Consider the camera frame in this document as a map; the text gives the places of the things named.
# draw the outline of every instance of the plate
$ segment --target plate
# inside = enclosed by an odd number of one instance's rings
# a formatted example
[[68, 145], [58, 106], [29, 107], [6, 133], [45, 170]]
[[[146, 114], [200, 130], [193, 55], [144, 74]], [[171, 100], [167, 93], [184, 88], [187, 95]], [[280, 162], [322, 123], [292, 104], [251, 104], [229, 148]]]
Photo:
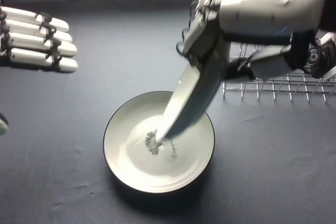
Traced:
[[136, 190], [178, 190], [195, 180], [212, 157], [215, 134], [206, 113], [182, 134], [164, 139], [155, 148], [152, 135], [171, 96], [168, 91], [137, 96], [121, 106], [106, 127], [106, 162], [120, 181]]

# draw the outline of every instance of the gray wall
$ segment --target gray wall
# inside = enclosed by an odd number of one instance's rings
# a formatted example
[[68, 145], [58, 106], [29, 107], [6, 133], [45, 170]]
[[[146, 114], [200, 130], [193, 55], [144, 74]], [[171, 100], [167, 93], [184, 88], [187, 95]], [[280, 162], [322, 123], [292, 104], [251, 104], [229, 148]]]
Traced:
[[0, 110], [10, 122], [0, 140], [1, 224], [335, 223], [336, 110], [321, 98], [223, 101], [220, 90], [208, 109], [215, 153], [196, 183], [155, 197], [111, 175], [105, 126], [130, 98], [174, 89], [186, 66], [174, 47], [189, 2], [23, 6], [70, 24], [79, 70], [1, 69]]

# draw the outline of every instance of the dish drying rack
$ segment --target dish drying rack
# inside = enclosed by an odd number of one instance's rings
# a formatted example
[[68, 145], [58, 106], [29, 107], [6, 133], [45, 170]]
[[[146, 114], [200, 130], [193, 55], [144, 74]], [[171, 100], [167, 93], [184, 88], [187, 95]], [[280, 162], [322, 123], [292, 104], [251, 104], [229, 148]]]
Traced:
[[[240, 44], [239, 56], [233, 56], [230, 60], [247, 58], [253, 52], [261, 49], [261, 47], [259, 45]], [[336, 97], [336, 78], [323, 81], [322, 79], [315, 79], [300, 70], [282, 77], [270, 78], [266, 81], [257, 79], [242, 83], [224, 82], [223, 98], [225, 99], [227, 93], [231, 91], [240, 92], [242, 99], [246, 93], [255, 93], [257, 99], [260, 99], [263, 93], [272, 93], [275, 101], [279, 95], [287, 95], [290, 101], [299, 95], [303, 95], [308, 102], [316, 97], [328, 103], [330, 99]]]

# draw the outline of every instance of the plate rim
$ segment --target plate rim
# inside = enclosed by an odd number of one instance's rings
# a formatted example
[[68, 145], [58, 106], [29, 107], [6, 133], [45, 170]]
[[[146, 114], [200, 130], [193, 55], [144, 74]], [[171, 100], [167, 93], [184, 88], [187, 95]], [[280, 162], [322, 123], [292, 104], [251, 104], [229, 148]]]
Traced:
[[132, 186], [126, 184], [123, 180], [121, 180], [121, 179], [120, 179], [120, 178], [113, 172], [113, 170], [111, 169], [109, 163], [107, 162], [106, 154], [105, 154], [105, 135], [106, 135], [107, 128], [108, 128], [108, 126], [110, 125], [110, 122], [111, 122], [112, 118], [115, 116], [115, 114], [116, 114], [116, 113], [117, 113], [117, 112], [118, 112], [124, 105], [126, 105], [128, 102], [132, 101], [133, 99], [136, 99], [136, 98], [138, 98], [138, 97], [140, 97], [140, 96], [142, 96], [142, 95], [145, 95], [145, 94], [158, 93], [158, 92], [165, 92], [165, 93], [171, 93], [171, 94], [173, 93], [172, 91], [164, 91], [164, 90], [161, 90], [161, 91], [150, 91], [150, 92], [146, 92], [146, 93], [139, 94], [139, 95], [137, 95], [137, 96], [131, 98], [131, 99], [128, 100], [127, 102], [123, 103], [123, 104], [122, 104], [122, 105], [121, 105], [121, 106], [120, 106], [120, 107], [119, 107], [119, 108], [112, 114], [112, 117], [110, 118], [109, 122], [107, 123], [106, 128], [105, 128], [105, 131], [104, 131], [104, 136], [103, 136], [103, 153], [104, 153], [104, 159], [105, 159], [105, 162], [106, 162], [107, 166], [109, 167], [110, 171], [111, 171], [112, 174], [113, 174], [113, 175], [114, 175], [114, 176], [115, 176], [121, 183], [123, 183], [124, 185], [126, 185], [126, 186], [128, 186], [128, 187], [130, 187], [130, 188], [132, 188], [132, 189], [134, 189], [134, 190], [141, 191], [141, 192], [144, 192], [144, 193], [150, 193], [150, 194], [167, 194], [167, 193], [171, 193], [171, 192], [173, 192], [173, 191], [180, 190], [180, 189], [182, 189], [182, 188], [184, 188], [184, 187], [190, 185], [190, 184], [191, 184], [192, 182], [194, 182], [196, 179], [198, 179], [198, 178], [201, 176], [201, 174], [204, 172], [204, 170], [207, 169], [207, 167], [209, 166], [209, 164], [210, 164], [210, 162], [211, 162], [211, 160], [212, 160], [212, 158], [213, 158], [214, 151], [215, 151], [215, 145], [216, 145], [215, 128], [214, 128], [214, 125], [213, 125], [213, 123], [212, 123], [212, 121], [211, 121], [210, 116], [208, 115], [208, 113], [207, 113], [206, 111], [205, 111], [204, 113], [206, 114], [206, 116], [208, 117], [208, 119], [209, 119], [209, 121], [210, 121], [210, 124], [211, 124], [211, 127], [212, 127], [213, 136], [214, 136], [214, 147], [213, 147], [213, 149], [212, 149], [212, 153], [211, 153], [210, 159], [209, 159], [208, 163], [206, 164], [206, 166], [204, 167], [204, 169], [201, 171], [201, 173], [200, 173], [197, 177], [195, 177], [192, 181], [190, 181], [188, 184], [186, 184], [186, 185], [184, 185], [184, 186], [182, 186], [182, 187], [179, 187], [179, 188], [174, 189], [174, 190], [168, 190], [168, 191], [147, 191], [147, 190], [139, 190], [139, 189], [137, 189], [137, 188], [134, 188], [134, 187], [132, 187]]

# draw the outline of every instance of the metal dish rack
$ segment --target metal dish rack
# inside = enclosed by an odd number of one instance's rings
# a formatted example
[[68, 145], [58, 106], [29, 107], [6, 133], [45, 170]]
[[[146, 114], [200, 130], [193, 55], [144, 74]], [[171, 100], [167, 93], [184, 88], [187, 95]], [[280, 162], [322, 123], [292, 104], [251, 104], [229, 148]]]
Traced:
[[[233, 56], [231, 59], [247, 58], [260, 48], [261, 46], [258, 45], [240, 44], [239, 56]], [[260, 99], [263, 93], [272, 93], [274, 100], [276, 100], [279, 95], [287, 95], [291, 101], [296, 96], [304, 95], [308, 102], [313, 97], [317, 97], [327, 103], [336, 95], [336, 78], [332, 78], [329, 81], [322, 81], [322, 79], [315, 79], [302, 71], [295, 71], [282, 77], [268, 79], [267, 81], [257, 79], [255, 81], [242, 83], [224, 82], [223, 97], [225, 98], [227, 92], [231, 91], [240, 92], [242, 99], [246, 93], [252, 92], [256, 94], [257, 99]]]

